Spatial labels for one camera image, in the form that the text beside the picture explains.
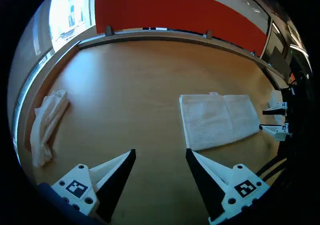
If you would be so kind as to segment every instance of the crumpled white towel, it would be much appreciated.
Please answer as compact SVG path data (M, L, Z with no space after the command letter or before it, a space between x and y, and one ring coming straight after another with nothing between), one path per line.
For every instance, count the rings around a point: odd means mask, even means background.
M35 167L43 166L52 158L47 141L68 103L67 92L60 90L53 92L50 96L46 96L42 101L41 107L34 110L36 119L32 125L30 143L32 163Z
M181 95L187 148L207 149L259 131L260 120L248 95Z

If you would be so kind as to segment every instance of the desk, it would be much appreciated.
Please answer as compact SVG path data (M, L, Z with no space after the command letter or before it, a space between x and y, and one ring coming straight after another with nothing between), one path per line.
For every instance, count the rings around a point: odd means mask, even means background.
M208 214L185 159L181 94L249 94L261 123L272 86L257 65L216 48L169 41L119 42L81 50L51 91L68 92L54 137L56 156L34 169L53 184L79 163L94 167L132 148L136 162L113 224L208 224ZM275 156L265 133L200 152L253 172Z

